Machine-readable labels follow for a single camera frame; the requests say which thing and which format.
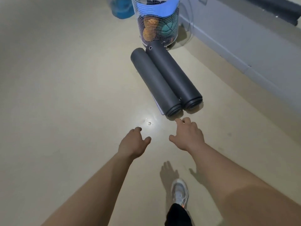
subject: forearm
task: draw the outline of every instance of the forearm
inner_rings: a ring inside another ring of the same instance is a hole
[[[204,144],[191,155],[218,209],[232,226],[299,225],[298,204]]]
[[[43,226],[107,225],[131,163],[129,157],[115,154]]]

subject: person's right arm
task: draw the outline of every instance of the person's right arm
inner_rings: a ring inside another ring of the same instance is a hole
[[[169,140],[193,157],[221,215],[231,226],[301,225],[301,206],[204,141],[190,118],[176,119]]]

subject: wire basket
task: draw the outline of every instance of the wire basket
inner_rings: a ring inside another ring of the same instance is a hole
[[[180,0],[132,0],[144,46],[160,40],[164,47],[178,36]]]

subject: person's left hand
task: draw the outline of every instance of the person's left hand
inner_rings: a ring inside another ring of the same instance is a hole
[[[135,129],[130,130],[123,138],[118,148],[118,153],[120,155],[130,157],[134,160],[145,152],[146,147],[151,142],[151,137],[146,137],[145,140],[143,140],[140,133],[141,130],[142,128],[136,127]]]

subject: blue liquid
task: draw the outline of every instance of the blue liquid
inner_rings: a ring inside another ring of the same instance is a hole
[[[119,19],[126,19],[135,14],[132,0],[112,0],[110,7],[112,14]]]

